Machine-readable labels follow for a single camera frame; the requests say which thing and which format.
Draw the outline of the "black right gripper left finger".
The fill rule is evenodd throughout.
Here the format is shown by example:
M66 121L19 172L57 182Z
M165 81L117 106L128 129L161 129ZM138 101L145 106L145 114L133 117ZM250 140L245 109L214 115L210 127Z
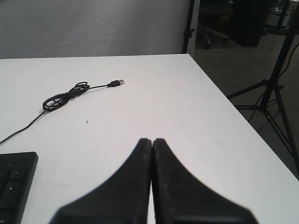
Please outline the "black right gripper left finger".
M54 224L147 223L152 142L139 139L122 166L99 187L61 207Z

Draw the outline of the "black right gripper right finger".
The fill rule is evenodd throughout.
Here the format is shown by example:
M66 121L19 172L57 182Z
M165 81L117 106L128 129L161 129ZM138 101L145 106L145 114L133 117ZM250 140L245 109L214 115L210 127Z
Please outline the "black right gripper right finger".
M152 190L157 224L256 224L246 209L199 181L164 139L152 148Z

